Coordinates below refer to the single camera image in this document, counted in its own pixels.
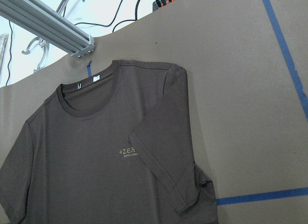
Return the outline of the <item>brown paper table cover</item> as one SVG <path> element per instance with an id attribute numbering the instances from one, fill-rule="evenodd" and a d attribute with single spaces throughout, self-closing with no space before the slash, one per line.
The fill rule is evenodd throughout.
<path id="1" fill-rule="evenodd" d="M 195 161 L 222 224 L 308 221 L 308 0 L 177 0 L 0 90 L 0 159 L 60 83 L 114 59 L 188 72 Z"/>

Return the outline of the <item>dark brown t-shirt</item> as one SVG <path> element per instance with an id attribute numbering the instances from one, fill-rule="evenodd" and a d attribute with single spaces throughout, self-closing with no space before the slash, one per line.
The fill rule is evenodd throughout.
<path id="1" fill-rule="evenodd" d="M 13 224 L 216 224 L 192 146 L 186 70 L 114 60 L 24 122 L 0 203 Z"/>

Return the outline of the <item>metal reacher grabber tool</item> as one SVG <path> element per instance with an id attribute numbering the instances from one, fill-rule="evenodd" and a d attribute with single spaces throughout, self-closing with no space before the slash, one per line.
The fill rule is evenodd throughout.
<path id="1" fill-rule="evenodd" d="M 50 49 L 50 43 L 43 38 L 35 37 L 33 38 L 25 50 L 21 53 L 24 55 L 36 55 L 38 63 L 35 65 L 33 73 L 37 73 L 42 70 L 47 63 L 47 57 Z"/>

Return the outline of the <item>aluminium frame post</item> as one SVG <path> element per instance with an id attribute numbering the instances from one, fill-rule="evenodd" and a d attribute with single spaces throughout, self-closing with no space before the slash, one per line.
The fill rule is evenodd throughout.
<path id="1" fill-rule="evenodd" d="M 0 15 L 75 58 L 95 51 L 91 35 L 41 0 L 0 0 Z"/>

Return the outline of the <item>clear plastic bag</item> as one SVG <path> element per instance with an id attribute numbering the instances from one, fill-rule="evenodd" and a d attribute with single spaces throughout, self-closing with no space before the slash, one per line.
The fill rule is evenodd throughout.
<path id="1" fill-rule="evenodd" d="M 3 59 L 4 59 L 4 54 L 8 42 L 8 33 L 4 33 L 0 35 L 0 73 L 2 73 L 2 68 L 3 68 Z"/>

